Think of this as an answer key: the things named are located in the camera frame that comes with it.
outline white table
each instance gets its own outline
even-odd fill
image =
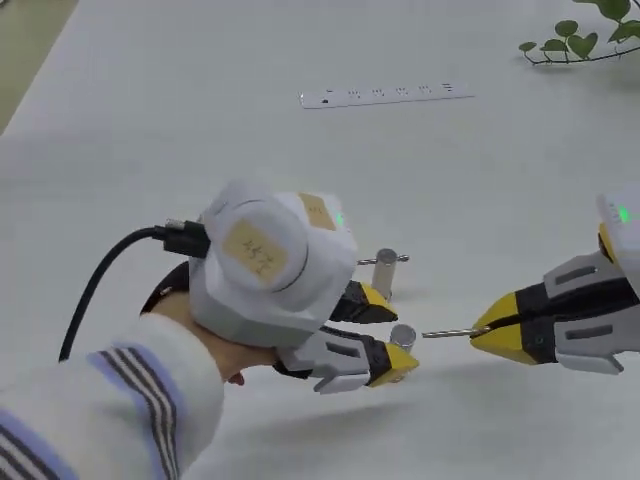
[[[55,362],[112,244],[194,218],[236,176],[331,190],[363,257],[411,255],[394,289],[418,330],[470,326],[595,250],[596,195],[640,174],[637,58],[545,73],[516,49],[581,15],[602,26],[569,0],[84,0],[0,142],[2,381]],[[456,80],[477,97],[321,111],[296,97]],[[152,243],[128,252],[75,351],[135,321],[178,261]],[[249,372],[192,475],[637,478],[633,356],[614,378],[511,364],[464,339],[414,352],[422,367],[403,383],[344,395]]]

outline label sticker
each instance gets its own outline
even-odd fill
[[[308,193],[298,193],[304,209],[309,217],[309,223],[316,228],[324,228],[325,230],[336,230],[336,225],[329,215],[327,206],[322,197],[310,195]]]
[[[265,285],[287,265],[287,251],[247,220],[239,220],[222,244],[222,250],[253,273]]]

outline human hand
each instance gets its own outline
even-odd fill
[[[258,365],[273,365],[277,361],[274,349],[232,343],[198,325],[190,313],[188,293],[169,294],[151,311],[178,322],[198,337],[209,350],[225,382],[244,385],[245,380],[242,375],[244,369]]]

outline black power cable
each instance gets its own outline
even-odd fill
[[[209,238],[201,223],[189,221],[180,222],[175,220],[169,220],[164,227],[156,225],[155,227],[141,228],[120,240],[104,256],[87,282],[87,286],[84,292],[82,292],[78,306],[71,318],[71,323],[65,333],[62,347],[60,348],[60,355],[58,356],[59,362],[64,362],[69,359],[73,342],[76,339],[78,329],[87,311],[87,307],[91,302],[91,298],[98,288],[100,280],[102,280],[102,277],[113,261],[131,245],[146,238],[161,240],[165,251],[196,258],[205,258],[210,245]]]

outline white power strip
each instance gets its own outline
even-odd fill
[[[334,108],[375,105],[378,103],[424,102],[473,96],[464,85],[434,83],[423,84],[415,88],[393,87],[301,93],[300,103],[302,108]]]

